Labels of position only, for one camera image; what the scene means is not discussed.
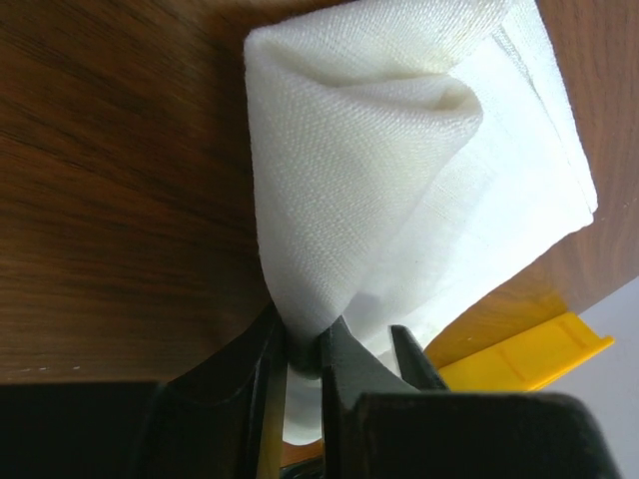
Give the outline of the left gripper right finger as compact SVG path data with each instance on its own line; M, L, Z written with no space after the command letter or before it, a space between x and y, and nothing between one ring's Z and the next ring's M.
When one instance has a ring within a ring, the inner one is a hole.
M321 430L326 478L367 476L361 407L368 396L412 393L350 332L342 318L319 337Z

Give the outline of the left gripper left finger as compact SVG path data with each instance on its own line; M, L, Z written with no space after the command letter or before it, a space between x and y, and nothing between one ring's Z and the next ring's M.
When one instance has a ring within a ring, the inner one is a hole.
M284 326L268 305L162 388L149 422L150 477L279 477L287 368Z

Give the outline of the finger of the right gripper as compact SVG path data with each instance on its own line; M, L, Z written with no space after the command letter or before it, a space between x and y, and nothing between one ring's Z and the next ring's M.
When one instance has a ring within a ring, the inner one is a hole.
M390 333L400 376L406 383L422 391L448 389L407 327L392 325Z

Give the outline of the white cloth napkin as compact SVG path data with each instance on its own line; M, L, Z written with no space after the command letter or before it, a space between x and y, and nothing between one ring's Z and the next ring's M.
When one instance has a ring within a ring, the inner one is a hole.
M352 1L244 43L259 255L292 345L284 439L321 435L315 339L384 365L564 237L597 193L532 1Z

